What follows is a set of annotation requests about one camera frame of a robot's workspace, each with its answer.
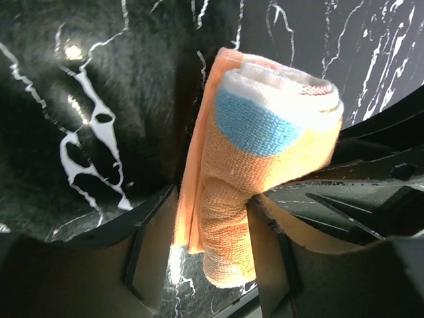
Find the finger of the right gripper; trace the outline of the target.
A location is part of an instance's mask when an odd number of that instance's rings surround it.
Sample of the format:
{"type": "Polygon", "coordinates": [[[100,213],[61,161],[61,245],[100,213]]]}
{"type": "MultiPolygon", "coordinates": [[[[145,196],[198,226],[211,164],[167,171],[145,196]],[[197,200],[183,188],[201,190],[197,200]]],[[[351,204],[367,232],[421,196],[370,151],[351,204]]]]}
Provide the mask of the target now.
{"type": "Polygon", "coordinates": [[[423,146],[326,168],[266,192],[316,229],[356,244],[423,237],[423,146]]]}

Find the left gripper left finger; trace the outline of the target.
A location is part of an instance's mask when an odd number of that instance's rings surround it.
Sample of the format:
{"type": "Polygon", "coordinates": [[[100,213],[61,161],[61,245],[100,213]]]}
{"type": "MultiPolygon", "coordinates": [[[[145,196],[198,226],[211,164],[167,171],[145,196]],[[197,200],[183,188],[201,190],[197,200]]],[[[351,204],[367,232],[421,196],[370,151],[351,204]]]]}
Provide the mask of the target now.
{"type": "Polygon", "coordinates": [[[1,235],[2,317],[153,317],[178,193],[169,185],[67,242],[1,235]]]}

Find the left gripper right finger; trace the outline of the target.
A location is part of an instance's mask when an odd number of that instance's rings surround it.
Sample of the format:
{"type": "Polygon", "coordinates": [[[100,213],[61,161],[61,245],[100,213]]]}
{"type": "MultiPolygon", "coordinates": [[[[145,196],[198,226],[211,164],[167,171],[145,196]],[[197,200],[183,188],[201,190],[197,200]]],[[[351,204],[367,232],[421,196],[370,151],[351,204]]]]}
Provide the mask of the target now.
{"type": "Polygon", "coordinates": [[[423,239],[332,237],[263,195],[247,206],[264,317],[422,317],[423,239]]]}

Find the orange dotted towel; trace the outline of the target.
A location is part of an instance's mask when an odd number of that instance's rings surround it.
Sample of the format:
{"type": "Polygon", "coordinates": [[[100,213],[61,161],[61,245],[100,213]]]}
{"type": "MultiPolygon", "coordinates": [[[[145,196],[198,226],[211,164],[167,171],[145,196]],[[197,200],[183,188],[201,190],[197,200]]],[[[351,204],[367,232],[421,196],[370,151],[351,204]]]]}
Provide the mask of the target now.
{"type": "Polygon", "coordinates": [[[326,166],[344,105],[332,82],[222,48],[189,144],[172,244],[218,288],[255,279],[248,200],[326,166]]]}

